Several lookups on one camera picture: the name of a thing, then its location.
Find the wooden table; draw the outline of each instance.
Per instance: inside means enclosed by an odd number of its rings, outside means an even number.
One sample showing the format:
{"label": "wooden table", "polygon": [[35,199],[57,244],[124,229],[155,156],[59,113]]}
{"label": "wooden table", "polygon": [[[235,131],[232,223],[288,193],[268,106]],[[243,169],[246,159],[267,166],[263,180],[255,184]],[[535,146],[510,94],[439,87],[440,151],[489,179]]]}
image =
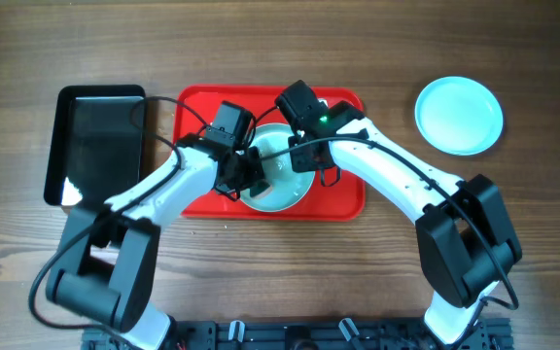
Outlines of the wooden table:
{"label": "wooden table", "polygon": [[[421,159],[500,186],[524,249],[510,274],[521,307],[486,314],[512,318],[518,349],[560,348],[560,1],[70,1],[0,0],[0,348],[80,339],[39,326],[26,306],[66,220],[42,199],[61,88],[134,83],[176,96],[197,83],[297,79],[353,89]],[[445,155],[415,126],[418,91],[448,75],[483,82],[506,112],[505,134],[483,155]],[[156,115],[169,137],[172,107]],[[156,163],[168,154],[149,150]],[[344,224],[175,222],[153,301],[179,320],[225,321],[419,316],[431,296],[412,225],[368,188],[366,209]]]}

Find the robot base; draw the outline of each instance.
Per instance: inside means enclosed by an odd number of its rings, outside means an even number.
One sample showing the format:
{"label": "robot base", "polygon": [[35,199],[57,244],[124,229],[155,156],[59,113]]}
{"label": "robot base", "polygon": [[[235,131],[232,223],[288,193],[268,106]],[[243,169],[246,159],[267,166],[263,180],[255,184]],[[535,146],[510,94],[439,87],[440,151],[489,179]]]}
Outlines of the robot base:
{"label": "robot base", "polygon": [[[387,319],[375,322],[355,322],[359,342],[366,350],[438,350],[450,346],[437,344],[423,326],[421,318]],[[298,350],[310,349],[297,345],[304,338],[321,350],[351,350],[338,328],[329,323],[247,323],[243,341],[228,340],[229,324],[215,322],[179,322],[176,336],[181,345],[176,350]],[[109,335],[85,331],[83,350],[129,350]],[[509,319],[479,319],[476,331],[458,346],[460,350],[513,350]]]}

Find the black plastic tray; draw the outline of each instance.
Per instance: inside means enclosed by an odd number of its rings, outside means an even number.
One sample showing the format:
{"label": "black plastic tray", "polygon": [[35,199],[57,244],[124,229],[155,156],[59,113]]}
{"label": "black plastic tray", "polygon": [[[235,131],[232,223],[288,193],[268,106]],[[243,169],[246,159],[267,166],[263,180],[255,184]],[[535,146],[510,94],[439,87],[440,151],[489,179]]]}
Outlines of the black plastic tray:
{"label": "black plastic tray", "polygon": [[[77,177],[76,190],[84,198],[101,203],[141,180],[144,137],[129,124],[128,111],[144,97],[144,89],[137,85],[62,89],[45,180],[44,199],[49,205],[66,205],[62,193],[69,172]],[[145,115],[145,106],[140,106],[136,118],[143,125]]]}

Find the red plastic tray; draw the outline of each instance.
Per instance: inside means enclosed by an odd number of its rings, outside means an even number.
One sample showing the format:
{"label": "red plastic tray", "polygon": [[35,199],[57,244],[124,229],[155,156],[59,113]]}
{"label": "red plastic tray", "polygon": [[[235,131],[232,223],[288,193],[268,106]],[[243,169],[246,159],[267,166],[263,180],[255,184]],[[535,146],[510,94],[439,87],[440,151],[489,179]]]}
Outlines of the red plastic tray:
{"label": "red plastic tray", "polygon": [[[223,101],[229,101],[250,110],[255,116],[273,106],[275,98],[286,87],[195,85],[187,87],[179,100],[187,103],[209,123]],[[325,98],[328,104],[345,100],[356,108],[363,110],[360,98],[346,88],[315,87],[319,98]],[[286,123],[279,111],[265,117],[261,124]],[[173,140],[200,129],[200,121],[184,108],[176,108]],[[326,172],[328,182],[335,178],[335,170]],[[357,217],[365,207],[365,182],[354,174],[343,171],[341,180],[331,188],[321,186],[319,174],[315,176],[310,191],[293,207],[276,213],[256,211],[241,201],[229,199],[210,192],[183,211],[185,217],[226,218],[256,220],[311,220],[311,221],[349,221]]]}

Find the wire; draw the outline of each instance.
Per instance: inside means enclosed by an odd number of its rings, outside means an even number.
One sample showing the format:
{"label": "wire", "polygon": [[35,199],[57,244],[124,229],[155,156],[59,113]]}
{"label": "wire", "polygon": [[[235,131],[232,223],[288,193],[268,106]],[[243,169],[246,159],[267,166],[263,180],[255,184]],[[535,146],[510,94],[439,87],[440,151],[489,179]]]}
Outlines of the wire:
{"label": "wire", "polygon": [[254,141],[254,136],[257,134],[257,125],[263,120],[263,118],[267,117],[267,115],[269,115],[271,112],[275,111],[276,109],[278,109],[278,107],[273,106],[268,110],[262,112],[262,114],[258,118],[252,119],[253,125],[252,128],[250,129],[250,136],[248,137],[246,148],[250,147],[252,145],[252,142]]}
{"label": "wire", "polygon": [[133,105],[133,107],[131,107],[131,114],[132,114],[132,111],[134,111],[134,110],[139,106],[139,104],[141,104],[141,103],[145,103],[145,104],[146,104],[147,102],[154,102],[154,101],[167,101],[167,102],[172,102],[172,103],[174,103],[174,104],[177,105],[177,106],[181,106],[181,107],[185,108],[186,110],[190,111],[190,112],[193,114],[193,116],[196,117],[202,124],[204,124],[205,126],[209,126],[209,123],[206,122],[206,121],[204,120],[204,118],[203,118],[202,116],[199,115],[198,112],[196,112],[192,107],[188,106],[185,102],[179,101],[179,100],[177,100],[177,99],[170,98],[170,97],[164,97],[164,96],[150,96],[150,97],[145,97],[144,99],[135,102],[135,104]]}
{"label": "wire", "polygon": [[[42,283],[43,279],[45,279],[45,276],[47,275],[49,270],[51,270],[51,268],[55,265],[55,263],[57,263],[57,261],[67,251],[69,251],[75,244],[77,244],[80,240],[82,240],[87,235],[93,234],[98,229],[102,228],[105,224],[113,221],[118,216],[120,216],[122,213],[127,211],[128,209],[131,209],[132,207],[141,203],[146,197],[148,197],[150,194],[154,193],[157,189],[159,189],[160,187],[165,185],[168,181],[170,181],[176,175],[176,173],[179,171],[179,169],[181,168],[182,158],[181,158],[181,155],[178,152],[178,148],[176,147],[176,143],[172,143],[172,142],[168,141],[167,139],[165,139],[164,137],[156,134],[155,132],[147,130],[146,128],[144,128],[140,124],[138,124],[134,119],[133,112],[135,112],[135,110],[142,103],[147,105],[149,101],[168,101],[168,102],[175,103],[175,104],[177,104],[179,106],[182,106],[183,108],[187,109],[188,111],[192,112],[192,114],[194,114],[202,123],[206,124],[204,119],[196,111],[194,111],[191,107],[189,107],[185,103],[183,103],[181,101],[178,101],[178,100],[175,100],[173,98],[162,97],[162,96],[152,96],[152,97],[146,97],[146,98],[144,98],[140,101],[137,101],[133,104],[133,106],[131,107],[131,111],[129,113],[129,122],[134,127],[136,127],[141,132],[143,132],[144,134],[146,134],[148,136],[151,136],[152,138],[168,145],[176,155],[176,164],[174,165],[174,168],[170,171],[169,174],[167,174],[163,179],[161,179],[158,183],[156,183],[150,189],[148,189],[147,191],[145,191],[144,193],[142,193],[138,197],[132,199],[130,202],[128,202],[121,209],[119,209],[115,212],[111,212],[109,215],[103,217],[102,219],[97,220],[92,225],[82,229],[79,233],[74,235],[69,241],[67,241],[65,244],[63,244],[61,247],[59,247],[59,249],[55,252],[55,254],[53,254],[53,256],[50,257],[49,260],[45,263],[45,265],[40,269],[40,271],[36,275],[36,278],[34,279],[34,282],[31,285],[31,288],[29,289],[29,297],[28,297],[27,303],[28,303],[28,306],[29,306],[29,311],[31,312],[32,316],[38,322],[43,324],[44,326],[47,326],[47,327],[53,328],[53,329],[57,329],[57,330],[97,329],[97,330],[100,330],[102,332],[105,332],[105,333],[109,334],[111,337],[121,339],[111,329],[109,329],[108,327],[103,326],[103,325],[99,325],[99,324],[62,325],[62,324],[58,324],[58,323],[47,320],[46,318],[44,318],[38,312],[38,310],[36,308],[36,295],[38,294],[38,288],[40,287],[40,284]],[[123,339],[123,342],[126,343],[127,345],[131,345],[124,339]]]}
{"label": "wire", "polygon": [[451,346],[450,350],[459,349],[459,347],[462,346],[464,341],[466,341],[466,339],[471,335],[471,333],[473,333],[476,330],[477,328],[477,326],[475,325],[476,321],[478,321],[478,317],[481,315],[481,312],[483,311],[483,308],[485,306],[487,306],[487,301],[485,301],[483,297],[482,299],[479,300],[479,304],[476,306],[476,310],[472,314],[471,321],[468,322],[468,324],[464,328],[464,331],[459,336],[459,338],[457,338],[457,340],[455,340],[455,342],[453,342],[450,345]]}
{"label": "wire", "polygon": [[114,347],[116,348],[116,350],[121,350],[120,345],[118,344],[118,341],[115,339],[110,339],[110,343],[114,345]]}
{"label": "wire", "polygon": [[268,155],[268,156],[265,156],[265,157],[261,157],[261,161],[285,155],[286,153],[289,153],[290,151],[293,151],[293,150],[296,150],[296,149],[299,149],[299,148],[302,148],[302,147],[307,147],[307,146],[310,146],[310,145],[313,145],[313,144],[316,144],[316,143],[320,143],[320,142],[330,142],[330,141],[353,141],[353,142],[358,142],[358,143],[368,145],[372,148],[375,148],[379,151],[382,151],[382,152],[390,155],[392,158],[398,160],[400,163],[402,163],[406,167],[408,167],[411,171],[413,171],[416,175],[418,175],[421,179],[423,179],[431,188],[435,189],[442,197],[444,197],[446,202],[459,214],[459,216],[466,223],[468,223],[469,228],[474,232],[474,234],[478,238],[479,242],[483,246],[483,249],[485,250],[485,253],[487,253],[488,257],[490,258],[490,261],[492,262],[492,264],[496,268],[496,271],[498,272],[498,274],[501,278],[501,281],[503,281],[503,284],[505,285],[505,289],[507,289],[507,293],[508,293],[509,297],[511,298],[511,303],[508,303],[508,302],[506,302],[504,300],[501,300],[499,298],[496,298],[496,297],[483,297],[481,300],[482,301],[495,302],[495,303],[497,303],[497,304],[499,304],[499,305],[501,305],[501,306],[503,306],[503,307],[505,307],[509,310],[516,310],[520,306],[520,302],[517,298],[515,290],[513,289],[513,286],[511,285],[511,282],[509,281],[509,279],[507,277],[507,274],[503,270],[503,267],[501,266],[501,264],[496,259],[496,256],[494,256],[494,252],[492,252],[492,250],[490,249],[487,241],[485,240],[485,237],[483,237],[483,234],[481,234],[481,231],[474,224],[473,220],[453,200],[453,198],[451,198],[451,196],[439,186],[438,182],[436,182],[435,180],[433,180],[432,178],[427,176],[423,171],[421,171],[418,167],[416,167],[416,165],[412,164],[411,162],[409,162],[404,157],[401,157],[399,154],[392,151],[391,149],[389,149],[385,146],[382,146],[382,145],[378,144],[377,142],[371,141],[371,140],[363,140],[363,139],[359,139],[359,138],[356,138],[356,137],[349,137],[349,136],[333,136],[333,137],[325,137],[325,138],[321,138],[321,139],[317,139],[317,140],[304,142],[300,145],[295,145],[291,148],[276,152],[274,154],[271,154],[271,155]]}
{"label": "wire", "polygon": [[206,128],[208,127],[208,125],[203,125],[200,127],[200,129],[198,130],[198,132],[196,133],[196,135],[200,136],[200,134],[202,133],[202,131],[206,130]]}

